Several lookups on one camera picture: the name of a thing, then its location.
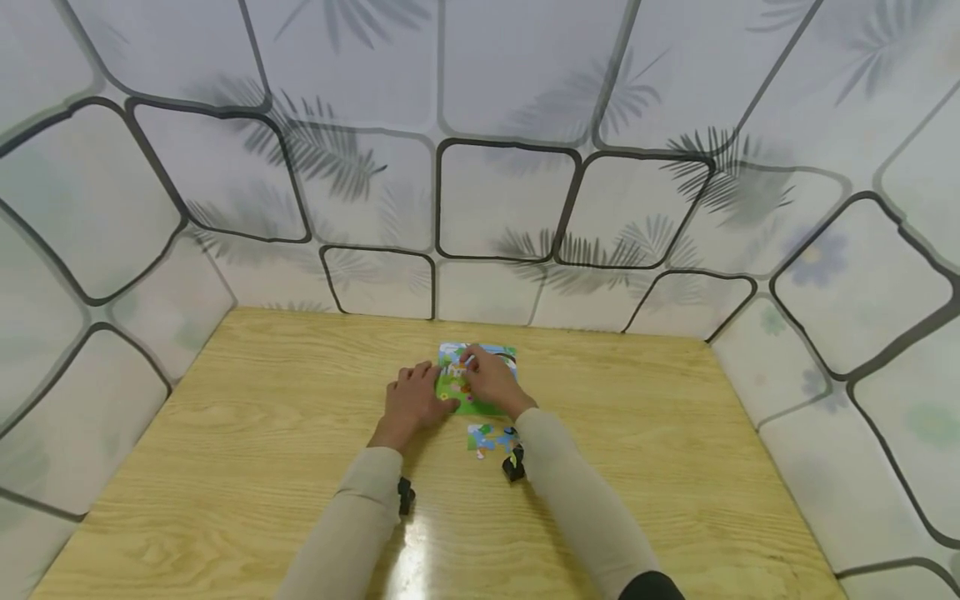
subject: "puzzle piece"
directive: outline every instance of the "puzzle piece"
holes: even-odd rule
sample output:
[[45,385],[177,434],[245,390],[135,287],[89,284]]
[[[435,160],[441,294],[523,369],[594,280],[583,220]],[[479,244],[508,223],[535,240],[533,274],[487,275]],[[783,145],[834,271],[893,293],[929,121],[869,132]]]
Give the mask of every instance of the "puzzle piece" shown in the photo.
[[503,444],[503,447],[507,449],[507,454],[510,454],[511,450],[513,450],[514,446],[516,445],[516,436],[505,433],[494,441],[497,444]]

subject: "wooden table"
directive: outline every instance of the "wooden table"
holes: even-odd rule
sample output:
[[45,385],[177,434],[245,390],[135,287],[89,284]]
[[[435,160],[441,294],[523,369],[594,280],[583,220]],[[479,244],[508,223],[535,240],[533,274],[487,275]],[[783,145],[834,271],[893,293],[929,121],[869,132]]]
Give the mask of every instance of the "wooden table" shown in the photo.
[[[37,600],[270,598],[400,366],[445,341],[518,348],[688,598],[842,598],[704,344],[677,338],[238,309],[120,468]],[[408,459],[414,514],[371,597],[594,597],[549,514],[451,418]]]

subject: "partially assembled puzzle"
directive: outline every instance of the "partially assembled puzzle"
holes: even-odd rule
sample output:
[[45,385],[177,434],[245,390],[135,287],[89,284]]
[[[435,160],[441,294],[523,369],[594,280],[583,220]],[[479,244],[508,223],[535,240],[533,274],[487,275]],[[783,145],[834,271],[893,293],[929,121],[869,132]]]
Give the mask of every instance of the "partially assembled puzzle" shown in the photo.
[[497,444],[502,444],[507,454],[513,452],[519,444],[516,430],[513,427],[504,427],[500,435],[495,434],[496,428],[489,423],[482,425],[467,425],[467,450],[475,451],[477,458],[483,460],[487,453],[496,450]]
[[[452,397],[459,399],[460,408],[456,410],[455,415],[503,415],[503,412],[496,407],[473,397],[473,392],[464,378],[467,363],[461,360],[467,346],[467,344],[453,342],[440,344],[437,364],[440,365],[441,371],[437,378],[437,397],[441,400]],[[493,344],[480,346],[490,354],[496,354],[502,358],[516,378],[516,348]]]

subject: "sleeve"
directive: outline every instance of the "sleeve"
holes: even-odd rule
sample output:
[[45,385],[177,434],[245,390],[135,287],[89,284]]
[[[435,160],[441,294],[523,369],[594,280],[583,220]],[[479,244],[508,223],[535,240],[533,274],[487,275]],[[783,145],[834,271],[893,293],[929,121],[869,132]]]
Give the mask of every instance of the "sleeve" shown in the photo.
[[556,415],[529,409],[516,420],[516,430],[530,484],[604,598],[620,598],[638,575],[659,570],[640,526]]
[[347,470],[287,571],[275,600],[364,598],[384,544],[399,522],[403,457],[365,448]]

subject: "flower print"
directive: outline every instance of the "flower print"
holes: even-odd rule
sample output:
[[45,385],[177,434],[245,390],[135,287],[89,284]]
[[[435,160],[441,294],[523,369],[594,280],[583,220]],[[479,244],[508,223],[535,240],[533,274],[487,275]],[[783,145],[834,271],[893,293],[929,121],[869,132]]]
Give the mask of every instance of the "flower print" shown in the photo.
[[[790,246],[792,252],[797,244]],[[824,231],[807,246],[787,270],[796,285],[813,283],[819,288],[827,287],[833,276],[847,267],[844,249],[847,238],[837,232]]]
[[841,390],[833,390],[829,396],[820,398],[814,402],[814,406],[819,406],[831,415],[836,414],[838,410],[846,407],[848,404],[850,404],[850,399],[847,398],[847,395]]
[[960,444],[960,419],[947,406],[923,402],[906,412],[906,427],[938,450]]
[[807,398],[818,396],[827,390],[824,374],[816,369],[807,369],[803,373],[804,385],[800,389]]
[[786,322],[777,307],[771,304],[760,313],[760,327],[766,331],[767,335],[777,336],[786,329]]

